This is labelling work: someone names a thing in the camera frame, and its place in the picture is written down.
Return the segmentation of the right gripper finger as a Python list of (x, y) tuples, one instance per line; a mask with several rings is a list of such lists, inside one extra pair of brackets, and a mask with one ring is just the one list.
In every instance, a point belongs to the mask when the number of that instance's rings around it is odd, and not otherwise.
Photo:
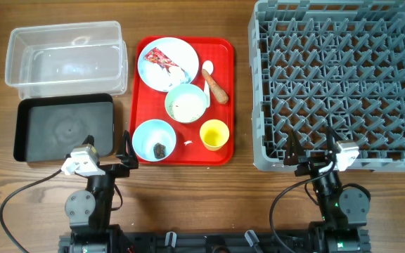
[(287, 144), (288, 144), (287, 151), (286, 151), (287, 160), (306, 160), (307, 159), (304, 148), (300, 144), (296, 133), (292, 129), (288, 133)]
[(342, 138), (333, 130), (331, 126), (326, 127), (326, 143), (328, 152), (337, 154), (340, 152), (340, 147), (337, 144), (338, 141), (342, 141)]

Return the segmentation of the green bowl with rice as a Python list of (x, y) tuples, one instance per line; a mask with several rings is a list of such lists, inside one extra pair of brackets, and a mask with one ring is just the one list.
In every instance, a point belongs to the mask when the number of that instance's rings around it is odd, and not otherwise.
[(175, 121), (190, 124), (201, 118), (207, 109), (207, 99), (201, 88), (180, 84), (165, 97), (165, 110)]

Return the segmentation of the yellow plastic cup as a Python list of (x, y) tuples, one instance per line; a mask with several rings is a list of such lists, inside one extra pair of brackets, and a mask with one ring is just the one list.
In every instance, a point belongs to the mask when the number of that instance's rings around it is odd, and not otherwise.
[(228, 126), (218, 119), (210, 119), (203, 123), (199, 134), (203, 145), (210, 151), (221, 149), (230, 136)]

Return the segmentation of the orange carrot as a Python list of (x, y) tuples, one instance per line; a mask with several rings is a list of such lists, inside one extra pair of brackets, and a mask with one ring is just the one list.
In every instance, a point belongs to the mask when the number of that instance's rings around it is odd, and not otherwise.
[(206, 69), (202, 69), (202, 75), (217, 102), (220, 104), (226, 104), (229, 101), (227, 93), (220, 87), (220, 85), (218, 85), (218, 83), (215, 82), (215, 80)]

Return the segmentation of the red snack wrapper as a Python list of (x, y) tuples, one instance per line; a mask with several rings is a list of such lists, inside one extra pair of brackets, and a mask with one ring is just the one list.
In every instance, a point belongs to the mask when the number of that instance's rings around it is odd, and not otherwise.
[(159, 48), (155, 47), (151, 49), (144, 59), (150, 63), (158, 64), (161, 68), (168, 70), (170, 67), (178, 67), (178, 65), (166, 56)]

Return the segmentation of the white plastic spoon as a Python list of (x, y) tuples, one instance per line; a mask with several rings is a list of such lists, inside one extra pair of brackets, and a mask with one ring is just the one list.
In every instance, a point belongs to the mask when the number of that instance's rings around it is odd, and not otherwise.
[[(212, 61), (206, 60), (202, 64), (202, 69), (206, 70), (208, 72), (208, 74), (212, 74), (212, 72), (214, 70), (214, 66), (213, 66)], [(203, 92), (204, 92), (205, 97), (206, 97), (207, 107), (209, 107), (210, 106), (210, 87), (209, 87), (209, 84), (207, 83), (207, 81), (205, 81), (205, 83), (204, 83)]]

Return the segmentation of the dark food scrap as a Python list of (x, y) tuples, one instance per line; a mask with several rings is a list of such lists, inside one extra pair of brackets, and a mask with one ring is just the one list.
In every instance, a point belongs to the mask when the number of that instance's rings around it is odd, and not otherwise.
[(155, 159), (161, 160), (166, 157), (166, 146), (161, 143), (156, 143), (153, 146), (153, 154)]

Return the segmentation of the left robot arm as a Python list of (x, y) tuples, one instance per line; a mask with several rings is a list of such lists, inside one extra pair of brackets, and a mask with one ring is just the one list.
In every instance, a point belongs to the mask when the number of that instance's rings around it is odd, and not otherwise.
[(116, 158), (120, 159), (119, 163), (101, 165), (92, 135), (66, 155), (61, 171), (66, 175), (82, 176), (87, 184), (84, 190), (72, 193), (65, 202), (71, 234), (60, 238), (59, 252), (134, 251), (134, 244), (120, 226), (110, 224), (111, 212), (116, 210), (113, 196), (120, 194), (115, 180), (129, 177), (130, 171), (139, 167), (128, 131), (123, 133)]

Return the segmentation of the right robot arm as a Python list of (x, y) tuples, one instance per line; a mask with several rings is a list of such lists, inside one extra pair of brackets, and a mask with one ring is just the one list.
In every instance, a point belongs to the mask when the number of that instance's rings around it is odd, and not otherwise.
[(297, 167), (296, 176), (310, 177), (315, 192), (312, 200), (321, 212), (323, 220), (309, 224), (310, 248), (313, 252), (370, 252), (370, 237), (363, 227), (371, 194), (359, 184), (342, 184), (339, 176), (359, 156), (359, 147), (330, 126), (326, 127), (326, 142), (326, 155), (310, 157), (291, 130), (284, 159), (285, 165)]

